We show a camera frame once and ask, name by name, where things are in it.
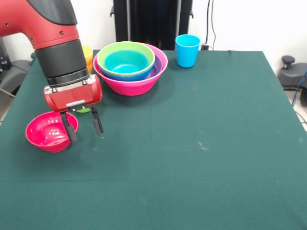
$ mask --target small pink bowl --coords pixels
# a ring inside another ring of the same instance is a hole
[[[74,131],[78,129],[78,120],[67,113],[68,123]],[[71,141],[63,125],[60,113],[48,112],[34,118],[25,129],[27,140],[34,146],[47,152],[61,152]]]

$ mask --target pink bowl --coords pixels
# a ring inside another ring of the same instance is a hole
[[[118,80],[107,78],[106,76],[103,75],[103,73],[101,72],[99,68],[99,65],[97,62],[97,55],[93,59],[93,67],[95,71],[103,78],[103,80],[105,80],[105,82],[115,92],[125,95],[125,96],[137,96],[137,95],[144,94],[148,92],[154,86],[154,84],[157,82],[159,77],[161,77],[162,73],[164,72],[168,64],[167,56],[162,50],[160,50],[159,48],[155,46],[149,45],[149,44],[145,44],[145,45],[147,45],[150,49],[152,49],[154,54],[162,62],[162,70],[155,76],[152,76],[151,78],[147,78],[147,79],[140,80],[140,81],[118,81]]]
[[[75,132],[78,129],[78,120],[67,113],[69,124]],[[60,113],[48,112],[34,118],[25,129],[28,141],[47,152],[61,152],[66,149],[71,141],[63,125]]]

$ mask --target plastic cup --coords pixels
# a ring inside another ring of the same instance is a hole
[[[93,63],[93,49],[90,46],[82,45],[82,50],[86,60],[86,65],[91,65]]]
[[[190,34],[183,34],[176,38],[177,63],[183,68],[195,65],[201,40]]]
[[[88,69],[89,73],[92,74],[92,72],[93,72],[93,64],[87,65],[87,69]]]

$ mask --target white wall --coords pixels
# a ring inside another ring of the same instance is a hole
[[[189,27],[189,33],[203,42],[207,3],[194,0]],[[307,62],[306,9],[305,0],[214,0],[215,49],[264,51],[275,73],[285,54]],[[209,34],[212,45],[213,33]]]
[[[81,42],[93,48],[115,42],[114,17],[109,17],[113,0],[71,0],[78,19]],[[206,36],[207,0],[194,0],[194,19],[189,33]],[[215,0],[214,28],[217,50],[262,50],[275,72],[282,55],[307,62],[307,1],[304,0]],[[213,34],[210,33],[212,45]],[[4,39],[12,60],[29,59],[33,51],[22,34]]]
[[[77,21],[80,40],[95,49],[116,42],[114,16],[110,17],[113,0],[71,0]],[[12,61],[30,60],[31,43],[23,34],[4,37]]]

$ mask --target floor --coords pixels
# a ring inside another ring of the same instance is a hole
[[[295,91],[285,91],[286,95],[289,98],[290,103],[292,103]],[[300,98],[300,92],[297,93],[297,100],[296,100],[296,104],[294,106],[294,110],[297,112],[296,115],[298,116],[299,120],[301,122],[307,122],[307,107],[302,107],[301,106],[301,102],[299,100]],[[307,132],[307,124],[306,123],[302,123],[302,126],[304,127],[304,129]]]
[[[285,91],[285,93],[288,96],[290,103],[292,103],[295,92],[294,91]],[[8,110],[10,109],[11,104],[13,103],[13,98],[8,97],[6,95],[2,95],[2,94],[3,93],[0,92],[0,96],[2,98],[5,97],[5,99],[0,102],[0,126],[3,122],[3,120],[5,119],[5,116],[8,112]],[[299,113],[299,114],[297,114],[299,120],[301,122],[306,122],[307,121],[307,107],[301,106],[299,98],[300,98],[300,92],[298,92],[298,94],[297,94],[297,101],[296,101],[296,104],[294,106],[294,110]],[[304,129],[307,132],[307,123],[302,123],[302,126],[304,127]]]

